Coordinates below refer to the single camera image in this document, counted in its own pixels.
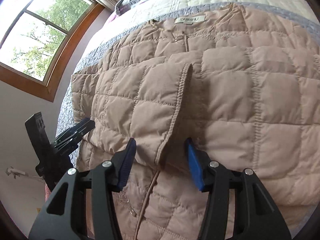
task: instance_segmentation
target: bed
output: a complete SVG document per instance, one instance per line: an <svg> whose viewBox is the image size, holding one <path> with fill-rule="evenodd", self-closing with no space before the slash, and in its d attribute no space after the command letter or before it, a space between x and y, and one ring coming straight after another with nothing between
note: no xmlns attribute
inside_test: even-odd
<svg viewBox="0 0 320 240"><path fill-rule="evenodd" d="M305 0L121 0L116 7L115 19L111 22L107 21L103 28L92 37L74 72L85 66L96 64L115 41L140 28L148 20L161 21L201 11L216 10L230 2L272 12L297 22L306 28L320 44L319 21ZM72 92L69 85L61 105L57 135L73 125ZM70 155L74 165L77 155L77 151ZM306 223L314 208L310 210L301 225L291 231L292 236L296 235Z"/></svg>

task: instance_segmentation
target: green foliage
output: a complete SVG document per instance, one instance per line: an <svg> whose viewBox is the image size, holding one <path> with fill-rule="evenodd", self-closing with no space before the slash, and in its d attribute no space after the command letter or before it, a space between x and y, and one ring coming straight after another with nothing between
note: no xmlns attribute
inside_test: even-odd
<svg viewBox="0 0 320 240"><path fill-rule="evenodd" d="M47 10L39 10L36 14L68 31L88 6L83 0L55 0ZM33 25L33 29L24 36L37 41L39 45L28 51L14 48L12 62L24 64L27 67L23 71L25 74L43 78L65 35L48 25L43 31L39 30L38 24Z"/></svg>

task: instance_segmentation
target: white wall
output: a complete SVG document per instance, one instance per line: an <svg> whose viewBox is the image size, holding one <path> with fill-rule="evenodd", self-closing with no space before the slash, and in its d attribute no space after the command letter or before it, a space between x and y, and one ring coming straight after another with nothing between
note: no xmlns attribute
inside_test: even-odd
<svg viewBox="0 0 320 240"><path fill-rule="evenodd" d="M28 178L7 176L7 167L14 167L37 176L37 156L30 143L24 122L42 112L50 141L55 138L58 116L64 95L76 64L90 38L102 28L110 16L105 9L89 27L68 62L53 103L18 90L0 81L0 199L16 225L27 236L36 218L37 207L44 203L44 185Z"/></svg>

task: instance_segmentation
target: clothing label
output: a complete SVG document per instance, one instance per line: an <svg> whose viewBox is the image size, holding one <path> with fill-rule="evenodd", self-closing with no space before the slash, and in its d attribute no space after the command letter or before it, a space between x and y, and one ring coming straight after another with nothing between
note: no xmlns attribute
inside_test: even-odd
<svg viewBox="0 0 320 240"><path fill-rule="evenodd" d="M199 23L204 22L205 15L200 16L194 16L194 17L179 17L177 18L174 23L185 23L185 24L193 24L193 23Z"/></svg>

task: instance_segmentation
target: beige jacket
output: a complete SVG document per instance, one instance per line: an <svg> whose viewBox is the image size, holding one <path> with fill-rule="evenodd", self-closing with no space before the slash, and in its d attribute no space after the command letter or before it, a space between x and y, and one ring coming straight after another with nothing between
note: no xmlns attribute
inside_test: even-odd
<svg viewBox="0 0 320 240"><path fill-rule="evenodd" d="M137 141L128 184L114 195L124 239L197 238L207 194L191 179L188 137L229 169L254 169L290 229L320 199L318 44L296 23L249 7L196 15L205 21L150 21L72 76L75 121L96 123L78 169Z"/></svg>

